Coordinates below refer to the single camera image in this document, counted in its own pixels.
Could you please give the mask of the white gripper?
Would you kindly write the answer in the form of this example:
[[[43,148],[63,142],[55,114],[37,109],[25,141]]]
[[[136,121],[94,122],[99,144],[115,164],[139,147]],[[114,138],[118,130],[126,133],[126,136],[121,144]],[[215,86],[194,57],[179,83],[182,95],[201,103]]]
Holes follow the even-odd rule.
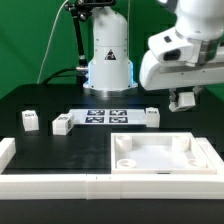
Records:
[[[160,63],[147,51],[143,57],[139,81],[145,90],[169,89],[170,105],[177,107],[176,89],[194,86],[195,99],[204,90],[202,85],[224,83],[224,49],[203,66],[190,67],[180,62]]]

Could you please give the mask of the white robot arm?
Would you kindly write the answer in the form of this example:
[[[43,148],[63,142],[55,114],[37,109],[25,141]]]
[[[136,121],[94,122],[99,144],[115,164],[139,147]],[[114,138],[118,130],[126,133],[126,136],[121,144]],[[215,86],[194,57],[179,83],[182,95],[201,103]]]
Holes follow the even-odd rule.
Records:
[[[88,63],[86,90],[107,95],[142,86],[170,91],[172,111],[195,105],[195,91],[182,87],[224,82],[224,0],[157,0],[177,16],[175,25],[148,39],[139,82],[132,78],[127,23],[105,4],[93,7],[94,56]]]

